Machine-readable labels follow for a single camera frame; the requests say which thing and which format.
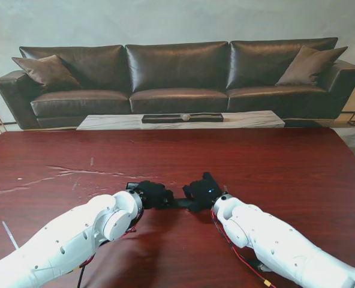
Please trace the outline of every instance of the robot forearm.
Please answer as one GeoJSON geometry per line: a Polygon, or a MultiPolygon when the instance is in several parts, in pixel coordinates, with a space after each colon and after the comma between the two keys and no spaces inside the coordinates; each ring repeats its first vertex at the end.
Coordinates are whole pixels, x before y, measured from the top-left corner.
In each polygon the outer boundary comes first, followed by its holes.
{"type": "Polygon", "coordinates": [[[282,220],[226,194],[213,207],[239,248],[249,247],[273,272],[304,288],[355,288],[355,268],[316,247],[282,220]]]}
{"type": "Polygon", "coordinates": [[[55,218],[25,245],[0,260],[0,288],[38,288],[115,241],[142,209],[138,194],[100,195],[55,218]]]}

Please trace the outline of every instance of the black leather sofa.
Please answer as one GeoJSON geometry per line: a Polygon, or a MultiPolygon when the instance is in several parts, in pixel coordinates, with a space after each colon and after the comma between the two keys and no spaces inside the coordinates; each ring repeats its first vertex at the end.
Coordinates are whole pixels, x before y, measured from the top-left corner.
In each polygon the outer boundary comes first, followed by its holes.
{"type": "Polygon", "coordinates": [[[335,119],[355,87],[355,65],[337,61],[318,86],[275,86],[302,46],[337,38],[104,47],[21,47],[58,55],[83,90],[43,93],[24,71],[0,77],[22,129],[75,127],[88,115],[272,110],[285,122],[335,119]]]}

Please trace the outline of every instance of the wooden table surface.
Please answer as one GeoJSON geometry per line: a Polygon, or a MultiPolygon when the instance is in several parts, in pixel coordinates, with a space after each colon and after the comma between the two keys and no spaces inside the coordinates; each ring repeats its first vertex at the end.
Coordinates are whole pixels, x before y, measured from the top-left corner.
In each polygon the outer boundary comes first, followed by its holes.
{"type": "MultiPolygon", "coordinates": [[[[7,132],[0,137],[0,259],[47,222],[127,182],[162,182],[175,197],[211,172],[355,266],[355,156],[326,128],[7,132]]],[[[251,250],[242,250],[247,256],[251,250]]],[[[277,287],[297,287],[273,274],[277,287]]],[[[79,273],[45,287],[75,288],[79,273]]],[[[82,287],[265,287],[230,251],[209,211],[145,211],[136,233],[101,247],[82,287]]]]}

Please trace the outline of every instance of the wall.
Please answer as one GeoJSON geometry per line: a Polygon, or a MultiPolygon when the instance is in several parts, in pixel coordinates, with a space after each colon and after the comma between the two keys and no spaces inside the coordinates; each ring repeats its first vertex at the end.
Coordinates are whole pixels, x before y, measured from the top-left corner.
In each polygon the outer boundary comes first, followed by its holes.
{"type": "MultiPolygon", "coordinates": [[[[0,76],[19,69],[19,46],[336,36],[355,64],[355,0],[0,0],[0,76]]],[[[14,121],[1,97],[0,115],[14,121]]]]}

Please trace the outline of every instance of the white marble tabletop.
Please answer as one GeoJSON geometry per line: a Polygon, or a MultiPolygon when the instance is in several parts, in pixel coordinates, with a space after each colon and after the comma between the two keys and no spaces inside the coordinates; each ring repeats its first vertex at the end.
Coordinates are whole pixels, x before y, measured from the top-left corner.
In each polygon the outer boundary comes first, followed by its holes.
{"type": "Polygon", "coordinates": [[[144,124],[143,114],[89,115],[77,130],[135,130],[135,129],[204,129],[204,128],[278,128],[285,123],[272,111],[222,113],[224,122],[181,122],[144,124]]]}

